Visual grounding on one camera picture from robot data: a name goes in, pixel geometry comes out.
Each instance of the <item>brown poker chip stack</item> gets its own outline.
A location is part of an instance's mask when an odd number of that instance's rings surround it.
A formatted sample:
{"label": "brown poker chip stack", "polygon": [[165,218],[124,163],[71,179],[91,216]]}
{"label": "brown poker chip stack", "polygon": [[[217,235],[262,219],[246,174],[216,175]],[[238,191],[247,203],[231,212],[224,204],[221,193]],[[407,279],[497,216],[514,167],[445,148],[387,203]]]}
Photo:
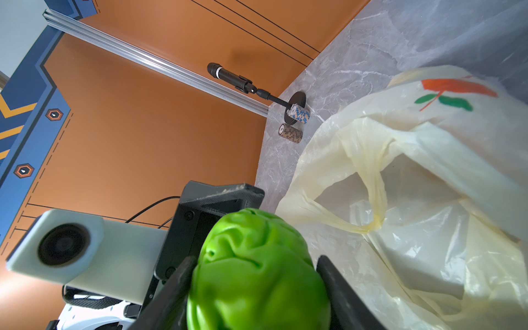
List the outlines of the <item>brown poker chip stack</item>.
{"label": "brown poker chip stack", "polygon": [[282,124],[279,128],[279,135],[292,142],[299,143],[303,138],[303,132],[288,124]]}

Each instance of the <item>yellow stripe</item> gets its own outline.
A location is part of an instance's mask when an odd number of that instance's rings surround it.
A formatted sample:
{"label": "yellow stripe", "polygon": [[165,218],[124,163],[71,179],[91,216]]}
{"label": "yellow stripe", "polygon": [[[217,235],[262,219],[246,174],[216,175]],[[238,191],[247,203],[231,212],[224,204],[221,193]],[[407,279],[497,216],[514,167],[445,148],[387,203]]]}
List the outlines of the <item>yellow stripe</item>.
{"label": "yellow stripe", "polygon": [[12,129],[8,129],[7,131],[4,131],[4,132],[1,132],[0,133],[0,140],[1,139],[5,139],[6,137],[9,137],[9,136],[17,135],[18,133],[22,132],[22,128],[23,127],[24,127],[24,125],[18,126],[18,127],[12,128]]}
{"label": "yellow stripe", "polygon": [[7,106],[7,103],[5,102],[4,97],[2,96],[2,94],[0,94],[0,112],[2,113],[2,115],[4,115],[4,118],[13,117],[13,116],[16,116],[16,115],[23,114],[24,112],[31,111],[31,110],[35,109],[35,106],[36,106],[36,103],[28,105],[28,106],[25,106],[25,107],[21,107],[21,108],[18,108],[18,109],[11,110]]}
{"label": "yellow stripe", "polygon": [[9,153],[9,150],[10,150],[10,149],[8,149],[8,150],[6,150],[6,151],[0,153],[0,160],[1,160],[1,159],[4,159],[5,157],[7,157],[7,154]]}

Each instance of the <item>green rubber object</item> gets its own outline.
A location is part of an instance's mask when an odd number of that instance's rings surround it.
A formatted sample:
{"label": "green rubber object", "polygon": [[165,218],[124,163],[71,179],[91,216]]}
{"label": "green rubber object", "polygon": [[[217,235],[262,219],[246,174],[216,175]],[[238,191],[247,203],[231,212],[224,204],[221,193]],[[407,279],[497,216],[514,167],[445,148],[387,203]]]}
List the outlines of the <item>green rubber object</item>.
{"label": "green rubber object", "polygon": [[274,214],[227,214],[202,246],[189,330],[328,330],[330,302],[301,234]]}

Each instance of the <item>marble tabletop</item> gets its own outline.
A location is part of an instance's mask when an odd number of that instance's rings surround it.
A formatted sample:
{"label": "marble tabletop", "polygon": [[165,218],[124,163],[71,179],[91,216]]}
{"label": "marble tabletop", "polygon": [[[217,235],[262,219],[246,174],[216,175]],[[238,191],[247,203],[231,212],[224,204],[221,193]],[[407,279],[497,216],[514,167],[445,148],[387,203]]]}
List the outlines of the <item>marble tabletop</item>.
{"label": "marble tabletop", "polygon": [[284,107],[269,108],[256,179],[266,192],[261,208],[275,211],[299,155],[340,107],[400,72],[444,64],[499,82],[528,103],[528,0],[371,0],[282,93],[306,93],[312,116],[295,124],[304,132],[299,144],[278,135]]}

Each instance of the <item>white plastic bag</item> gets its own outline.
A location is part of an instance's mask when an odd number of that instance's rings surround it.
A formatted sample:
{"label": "white plastic bag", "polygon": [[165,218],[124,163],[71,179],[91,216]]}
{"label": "white plastic bag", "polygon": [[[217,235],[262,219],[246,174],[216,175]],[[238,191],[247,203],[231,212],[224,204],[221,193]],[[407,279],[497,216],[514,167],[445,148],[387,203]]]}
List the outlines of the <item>white plastic bag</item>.
{"label": "white plastic bag", "polygon": [[321,125],[276,212],[390,330],[523,328],[523,256],[497,225],[528,238],[526,123],[463,69],[399,75]]}

